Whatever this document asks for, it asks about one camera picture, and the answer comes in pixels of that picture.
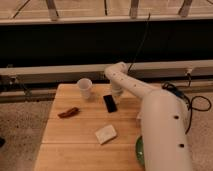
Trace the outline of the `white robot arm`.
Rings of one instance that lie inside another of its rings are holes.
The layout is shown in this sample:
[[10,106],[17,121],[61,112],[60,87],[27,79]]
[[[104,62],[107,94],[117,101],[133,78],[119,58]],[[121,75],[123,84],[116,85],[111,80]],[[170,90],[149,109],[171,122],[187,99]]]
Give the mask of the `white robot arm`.
[[141,99],[145,171],[193,171],[185,134],[186,102],[168,90],[128,76],[124,62],[108,66],[104,73],[113,94],[126,89]]

